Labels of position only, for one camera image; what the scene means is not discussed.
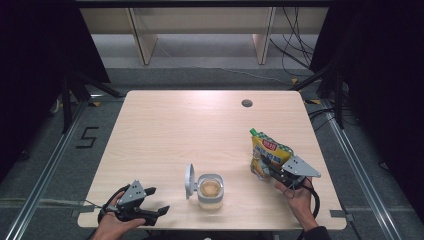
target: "yellow snack bag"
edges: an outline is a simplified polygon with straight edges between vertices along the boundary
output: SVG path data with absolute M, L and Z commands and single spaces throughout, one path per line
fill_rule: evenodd
M 263 132 L 257 132 L 254 128 L 252 134 L 253 157 L 250 163 L 250 171 L 258 176 L 260 180 L 269 177 L 268 166 L 262 162 L 262 158 L 268 158 L 278 169 L 293 155 L 293 150 L 283 144 L 274 141 Z

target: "black cable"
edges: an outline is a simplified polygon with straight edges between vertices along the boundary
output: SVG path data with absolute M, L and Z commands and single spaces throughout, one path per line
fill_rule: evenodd
M 290 57 L 291 59 L 293 59 L 294 61 L 296 61 L 297 63 L 299 63 L 300 65 L 302 65 L 305 68 L 309 68 L 308 65 L 304 64 L 302 61 L 300 61 L 299 59 L 297 59 L 295 56 L 289 54 L 288 52 L 284 51 L 283 49 L 281 49 L 279 46 L 277 46 L 277 44 L 274 43 L 274 41 L 272 41 L 272 39 L 270 38 L 269 41 L 283 54 L 287 55 L 288 57 Z
M 321 201 L 319 199 L 318 193 L 315 191 L 314 187 L 307 187 L 305 186 L 305 184 L 301 185 L 303 188 L 305 188 L 306 190 L 308 190 L 312 196 L 314 196 L 315 199 L 315 207 L 314 207 L 314 211 L 312 212 L 312 216 L 314 216 L 314 218 L 316 218 L 318 216 L 318 212 L 319 212 L 319 208 L 321 205 Z M 299 237 L 297 237 L 297 240 L 301 240 L 303 238 L 303 234 L 305 233 L 305 231 L 302 230 L 302 232 L 299 234 Z
M 316 129 L 314 129 L 314 132 L 318 131 L 322 126 L 324 126 L 326 123 L 330 122 L 333 119 L 334 119 L 334 117 L 331 117 L 327 121 L 323 122 L 319 127 L 317 127 Z
M 340 201 L 340 206 L 342 207 L 342 210 L 345 212 L 345 215 L 349 215 L 349 212 L 346 210 L 345 206 L 343 205 L 343 203 Z M 353 223 L 353 221 L 348 221 L 350 223 L 350 226 L 352 227 L 353 231 L 356 234 L 356 237 L 358 238 L 358 240 L 362 240 L 361 235 L 359 235 L 358 229 L 356 228 L 355 224 Z
M 286 41 L 286 43 L 290 46 L 290 47 L 292 47 L 293 49 L 295 49 L 295 50 L 297 50 L 297 51 L 299 51 L 299 52 L 303 52 L 303 50 L 302 49 L 300 49 L 300 48 L 298 48 L 298 47 L 296 47 L 296 46 L 294 46 L 293 44 L 291 44 L 287 39 L 286 39 L 286 37 L 284 36 L 284 34 L 281 34 L 282 36 L 283 36 L 283 39 Z
M 298 16 L 299 16 L 299 8 L 298 7 L 295 7 L 294 8 L 294 10 L 295 10 L 295 22 L 294 22 L 294 24 L 292 25 L 292 22 L 290 21 L 290 18 L 288 17 L 288 15 L 287 15 L 287 12 L 286 12 L 286 9 L 283 7 L 283 11 L 284 11 L 284 15 L 286 16 L 286 19 L 287 19 L 287 21 L 289 22 L 289 25 L 290 25 L 290 28 L 291 28 L 291 30 L 292 30 L 292 32 L 291 32 L 291 35 L 290 35 L 290 38 L 289 38 L 289 40 L 288 40 L 288 42 L 290 42 L 290 40 L 291 40 L 291 38 L 292 38 L 292 36 L 293 36 L 293 34 L 295 35 L 295 37 L 297 38 L 297 40 L 298 40 L 298 42 L 299 42 L 299 44 L 300 44 L 300 46 L 301 46 L 301 48 L 302 48 L 302 53 L 303 53 L 303 56 L 305 57 L 305 60 L 306 60 L 306 62 L 307 62 L 307 64 L 309 65 L 310 63 L 309 63 L 309 61 L 311 60 L 310 58 L 309 58 L 309 56 L 307 55 L 307 54 L 305 54 L 305 52 L 306 52 L 306 49 L 303 47 L 303 41 L 302 41 L 302 39 L 300 38 L 300 34 L 299 34 L 299 21 L 298 21 Z

